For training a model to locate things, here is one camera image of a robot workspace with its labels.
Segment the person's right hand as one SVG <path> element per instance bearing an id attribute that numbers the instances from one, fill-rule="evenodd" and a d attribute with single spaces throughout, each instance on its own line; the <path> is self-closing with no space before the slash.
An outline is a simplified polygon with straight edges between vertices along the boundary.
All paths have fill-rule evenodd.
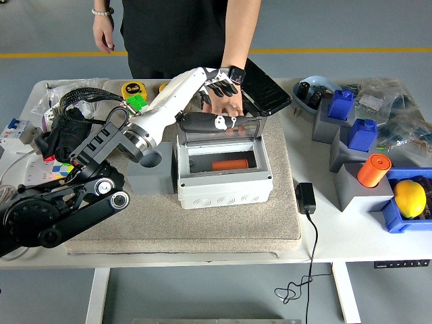
<path id="1" fill-rule="evenodd" d="M 98 49 L 107 54 L 112 53 L 114 51 L 112 17 L 95 16 L 92 30 Z"/>

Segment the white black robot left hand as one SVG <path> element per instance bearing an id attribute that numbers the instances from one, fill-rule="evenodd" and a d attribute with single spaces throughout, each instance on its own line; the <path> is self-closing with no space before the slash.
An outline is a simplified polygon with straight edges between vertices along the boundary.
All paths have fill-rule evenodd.
<path id="1" fill-rule="evenodd" d="M 232 98 L 240 91 L 220 69 L 198 67 L 173 78 L 153 99 L 148 109 L 143 109 L 129 119 L 123 134 L 142 151 L 153 149 L 162 141 L 164 130 L 177 121 L 193 96 L 198 93 L 206 103 L 214 104 L 209 95 Z"/>

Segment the person's left hand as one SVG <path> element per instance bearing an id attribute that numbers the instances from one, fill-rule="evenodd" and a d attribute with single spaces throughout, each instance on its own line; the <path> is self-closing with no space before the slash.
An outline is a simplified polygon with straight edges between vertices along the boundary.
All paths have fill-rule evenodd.
<path id="1" fill-rule="evenodd" d="M 238 92 L 236 94 L 233 94 L 231 97 L 218 97 L 211 90 L 209 93 L 211 104 L 206 105 L 203 109 L 206 112 L 213 113 L 215 115 L 223 115 L 224 113 L 226 113 L 230 117 L 244 115 L 242 107 L 243 104 L 241 86 L 236 84 L 234 86 Z"/>

